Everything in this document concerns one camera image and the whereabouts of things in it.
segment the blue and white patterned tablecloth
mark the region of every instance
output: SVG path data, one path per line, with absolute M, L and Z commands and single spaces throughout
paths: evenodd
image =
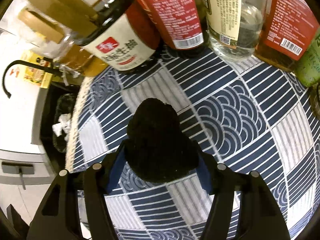
M 297 79 L 252 57 L 227 64 L 209 49 L 198 59 L 167 50 L 152 69 L 95 77 L 78 119 L 74 171 L 102 161 L 127 138 L 138 105 L 158 98 L 177 111 L 182 131 L 233 171 L 260 172 L 294 238 L 320 201 L 320 122 Z M 126 164 L 106 196 L 119 239 L 193 240 L 200 237 L 212 196 L 196 173 L 165 184 L 139 179 Z M 235 195 L 228 238 L 235 235 Z

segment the bottle label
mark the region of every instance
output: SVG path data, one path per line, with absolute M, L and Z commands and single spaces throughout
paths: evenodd
M 137 1 L 170 47 L 191 49 L 204 42 L 195 0 Z
M 297 62 L 294 72 L 306 87 L 316 84 L 320 79 L 320 28 L 307 51 Z
M 83 48 L 120 71 L 139 66 L 155 52 L 135 34 L 126 14 Z
M 304 0 L 272 0 L 266 31 L 261 41 L 292 59 L 299 60 L 318 26 Z
M 211 35 L 224 45 L 236 48 L 241 15 L 241 0 L 204 0 Z

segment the yellow box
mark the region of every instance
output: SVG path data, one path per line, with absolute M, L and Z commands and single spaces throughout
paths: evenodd
M 44 61 L 43 57 L 41 57 L 38 54 L 35 54 L 34 52 L 30 50 L 26 50 L 23 52 L 21 56 L 21 60 L 37 64 L 40 66 L 50 66 L 50 63 L 48 61 Z M 24 65 L 18 65 L 19 68 L 15 72 L 19 71 L 18 78 L 21 78 L 27 82 L 30 82 L 32 84 L 35 84 L 41 88 L 48 88 L 51 82 L 51 79 L 53 77 L 53 74 L 44 72 L 43 70 L 24 66 Z

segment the black scrubbing pad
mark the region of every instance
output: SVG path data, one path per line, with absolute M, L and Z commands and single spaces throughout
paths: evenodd
M 155 98 L 144 100 L 127 127 L 125 157 L 143 180 L 169 182 L 198 166 L 198 155 L 179 127 L 171 105 Z

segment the black faucet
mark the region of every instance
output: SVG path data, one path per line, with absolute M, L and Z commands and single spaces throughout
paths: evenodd
M 3 73 L 3 76 L 2 76 L 2 89 L 4 91 L 4 93 L 7 95 L 8 98 L 11 97 L 11 94 L 8 92 L 8 90 L 5 88 L 5 85 L 4 85 L 4 78 L 5 78 L 5 75 L 7 73 L 7 71 L 14 65 L 17 65 L 17 64 L 20 64 L 20 65 L 25 65 L 25 66 L 28 66 L 28 67 L 33 67 L 33 68 L 37 68 L 37 69 L 40 69 L 40 70 L 43 70 L 44 72 L 48 72 L 48 73 L 51 73 L 51 74 L 54 74 L 56 76 L 59 76 L 61 77 L 62 76 L 62 72 L 58 69 L 53 69 L 51 67 L 43 67 L 43 66 L 40 66 L 40 65 L 37 65 L 37 64 L 33 64 L 33 63 L 30 63 L 30 62 L 27 62 L 27 61 L 24 61 L 24 60 L 15 60 L 14 62 L 11 62 L 7 68 L 5 69 L 4 73 Z

